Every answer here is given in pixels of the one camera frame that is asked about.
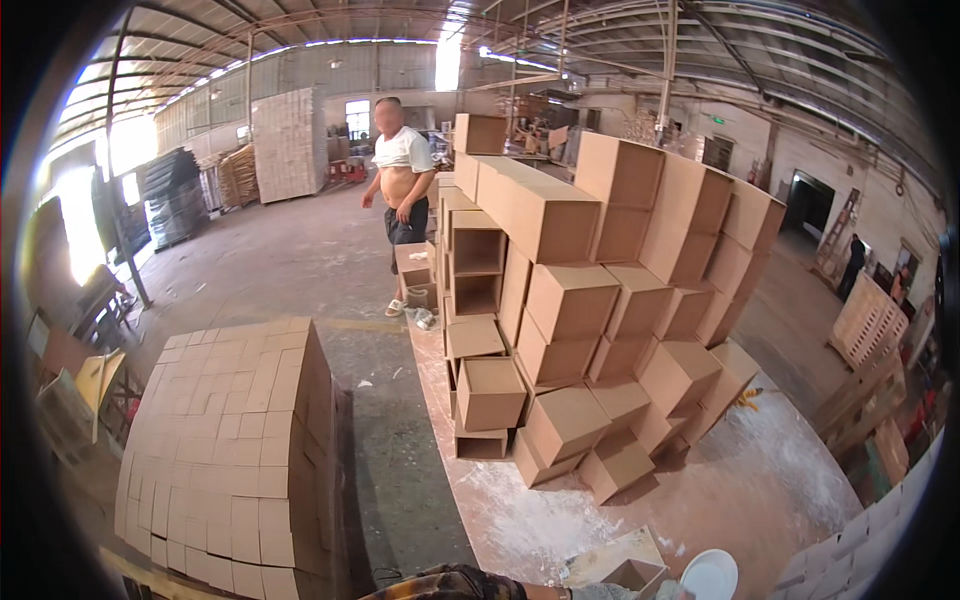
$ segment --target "metal roof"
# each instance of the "metal roof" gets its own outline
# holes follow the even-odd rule
[[[566,69],[658,76],[667,0],[569,2]],[[152,0],[123,40],[115,121],[149,114],[252,53],[329,39],[436,40],[461,12],[463,43],[556,64],[564,0]],[[679,0],[676,74],[733,84],[819,112],[935,180],[918,111],[879,43],[842,3]],[[523,35],[526,25],[526,36]],[[103,127],[118,23],[100,44],[60,118],[55,145]]]

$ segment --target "white t-shirt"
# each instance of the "white t-shirt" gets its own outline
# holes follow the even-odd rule
[[[410,167],[414,173],[433,171],[430,145],[423,136],[407,126],[400,128],[391,139],[380,134],[373,145],[373,164],[377,168]]]

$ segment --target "white plate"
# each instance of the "white plate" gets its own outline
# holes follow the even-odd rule
[[[697,600],[731,600],[737,578],[736,561],[730,553],[714,548],[693,557],[680,584],[696,594]]]

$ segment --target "belly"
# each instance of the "belly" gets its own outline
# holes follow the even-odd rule
[[[414,188],[417,176],[410,167],[384,167],[380,169],[380,191],[383,199],[397,208]]]

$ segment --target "factory floor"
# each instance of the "factory floor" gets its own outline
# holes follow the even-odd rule
[[[433,564],[475,559],[405,320],[383,315],[395,287],[383,204],[362,209],[362,191],[234,209],[157,253],[141,270],[155,302],[135,327],[144,341],[131,336],[126,349],[146,379],[170,335],[312,317],[334,375],[353,390],[360,521],[373,583],[382,587]],[[840,302],[805,270],[808,249],[791,235],[774,247],[733,337],[808,416],[843,376],[843,361],[823,344]],[[109,528],[112,516],[104,513],[103,522]]]

